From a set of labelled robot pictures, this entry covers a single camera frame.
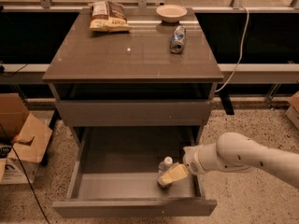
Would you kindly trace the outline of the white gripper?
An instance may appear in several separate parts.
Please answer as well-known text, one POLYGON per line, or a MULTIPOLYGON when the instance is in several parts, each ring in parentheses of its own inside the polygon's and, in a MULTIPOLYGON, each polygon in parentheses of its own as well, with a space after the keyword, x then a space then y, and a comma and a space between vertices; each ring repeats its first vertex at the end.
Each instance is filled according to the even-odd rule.
POLYGON ((184 179, 189 172, 192 175, 203 175, 207 172, 217 171, 216 144, 199 145, 183 148, 184 164, 174 164, 159 177, 160 185, 169 185, 173 182, 184 179))

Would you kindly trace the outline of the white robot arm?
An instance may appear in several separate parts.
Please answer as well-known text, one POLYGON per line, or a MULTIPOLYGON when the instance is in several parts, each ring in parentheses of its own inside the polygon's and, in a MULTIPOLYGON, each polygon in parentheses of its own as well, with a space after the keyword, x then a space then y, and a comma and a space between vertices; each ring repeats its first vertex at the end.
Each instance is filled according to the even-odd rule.
POLYGON ((240 133, 223 133, 213 144, 185 147, 183 163, 166 157, 159 167, 158 184, 164 188, 188 174, 242 173, 252 168, 299 188, 298 154, 265 147, 240 133))

